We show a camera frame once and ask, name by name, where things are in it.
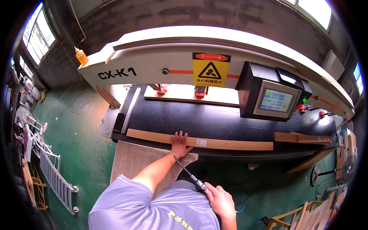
caster wheel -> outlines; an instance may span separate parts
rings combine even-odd
[[[267,226],[268,225],[268,221],[270,220],[271,217],[269,216],[265,216],[263,217],[263,223]]]

yellow warning label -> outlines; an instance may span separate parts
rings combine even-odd
[[[224,87],[231,56],[193,53],[194,85]]]

orange stripe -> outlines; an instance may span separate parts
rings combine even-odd
[[[111,100],[113,100],[113,101],[115,101],[112,97],[111,97],[111,95],[108,93],[108,92],[106,92],[106,90],[105,89],[102,89],[108,96],[109,96],[109,98],[111,98]]]
[[[96,89],[96,91],[101,95],[101,97],[103,97],[103,99],[105,99],[105,101],[110,101],[112,104],[114,104],[110,99],[106,99],[105,95],[101,93],[100,90]]]
[[[318,98],[318,100],[322,101],[323,103],[328,104],[329,106],[333,106],[333,104],[331,104],[331,103],[329,103],[329,102],[327,102],[327,101],[325,101],[325,100],[323,100],[323,99],[321,99],[321,98]]]
[[[101,91],[101,93],[103,93],[103,95],[106,97],[106,98],[109,98],[103,91],[102,91],[102,89],[98,86],[98,85],[96,85],[96,87]]]
[[[193,74],[192,70],[169,70],[171,74]]]
[[[318,100],[320,100],[321,102],[325,103],[325,104],[328,104],[329,106],[333,106],[333,104],[329,103],[328,101],[325,101],[321,98],[318,98]],[[342,111],[341,109],[339,109],[339,107],[336,108],[338,111],[342,112],[342,113],[345,113],[344,111]]]
[[[98,89],[96,89],[96,91],[101,95],[101,97],[105,100],[105,101],[108,101],[107,99],[106,99],[106,97],[98,90]]]
[[[228,74],[227,75],[228,78],[236,78],[236,79],[239,79],[239,75],[232,75],[232,74]]]

orange glue bottle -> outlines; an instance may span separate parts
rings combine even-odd
[[[87,64],[88,58],[87,58],[86,54],[83,52],[83,50],[80,50],[75,46],[74,46],[74,48],[75,48],[75,57],[82,64],[82,66]]]

human hand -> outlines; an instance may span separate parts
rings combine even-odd
[[[226,192],[221,186],[216,188],[210,183],[205,182],[207,197],[213,211],[220,216],[221,221],[236,219],[234,201],[230,193]]]
[[[176,157],[182,158],[183,156],[185,156],[190,150],[193,149],[193,147],[188,147],[186,146],[187,144],[187,137],[188,134],[185,133],[184,137],[183,137],[183,131],[180,131],[180,133],[178,134],[178,132],[175,132],[175,135],[171,137],[171,153],[173,153],[174,155],[176,155]]]

